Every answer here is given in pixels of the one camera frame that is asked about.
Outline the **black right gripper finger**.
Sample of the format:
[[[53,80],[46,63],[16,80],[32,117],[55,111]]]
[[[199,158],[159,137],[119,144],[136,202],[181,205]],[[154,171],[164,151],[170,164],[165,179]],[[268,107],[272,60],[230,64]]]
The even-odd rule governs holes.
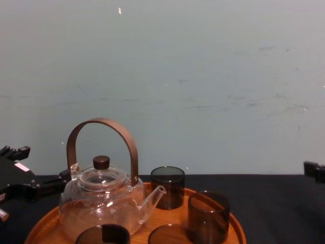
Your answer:
[[[316,183],[324,184],[324,165],[315,162],[305,161],[304,175],[315,179]]]

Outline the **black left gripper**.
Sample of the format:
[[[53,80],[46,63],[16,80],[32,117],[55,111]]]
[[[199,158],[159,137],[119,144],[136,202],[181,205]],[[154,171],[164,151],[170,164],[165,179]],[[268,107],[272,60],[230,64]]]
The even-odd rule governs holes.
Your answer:
[[[58,175],[38,175],[27,167],[14,161],[28,158],[30,147],[18,149],[5,146],[1,148],[1,202],[14,198],[38,200],[40,197],[62,193],[71,181],[68,169]]]

